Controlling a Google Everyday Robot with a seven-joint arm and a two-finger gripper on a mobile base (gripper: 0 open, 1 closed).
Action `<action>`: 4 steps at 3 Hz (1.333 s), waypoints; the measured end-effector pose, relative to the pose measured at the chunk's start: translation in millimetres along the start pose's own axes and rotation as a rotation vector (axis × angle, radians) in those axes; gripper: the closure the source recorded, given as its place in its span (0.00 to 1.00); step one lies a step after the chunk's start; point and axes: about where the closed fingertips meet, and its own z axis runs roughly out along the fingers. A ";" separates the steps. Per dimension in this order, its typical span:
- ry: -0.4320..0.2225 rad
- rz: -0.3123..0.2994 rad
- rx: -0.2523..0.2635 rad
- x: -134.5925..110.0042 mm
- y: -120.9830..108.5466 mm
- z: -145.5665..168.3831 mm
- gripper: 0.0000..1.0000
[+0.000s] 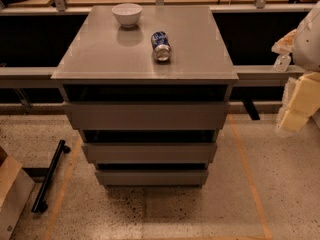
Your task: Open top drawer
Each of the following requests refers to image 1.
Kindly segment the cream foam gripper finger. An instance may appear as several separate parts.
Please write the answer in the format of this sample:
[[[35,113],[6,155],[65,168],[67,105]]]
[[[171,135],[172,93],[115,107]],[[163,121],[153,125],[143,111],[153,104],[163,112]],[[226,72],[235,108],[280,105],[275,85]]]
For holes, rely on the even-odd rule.
[[[320,73],[308,72],[285,85],[282,106],[276,118],[277,135],[294,135],[320,109]]]

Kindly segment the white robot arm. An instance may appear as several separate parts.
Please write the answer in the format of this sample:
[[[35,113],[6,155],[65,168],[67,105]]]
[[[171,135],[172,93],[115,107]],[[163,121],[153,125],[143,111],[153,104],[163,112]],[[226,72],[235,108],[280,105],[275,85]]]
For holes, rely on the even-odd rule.
[[[274,43],[272,51],[278,54],[276,71],[285,72],[291,61],[304,70],[298,79],[289,78],[283,92],[275,131],[286,138],[300,131],[320,109],[320,2],[296,29]]]

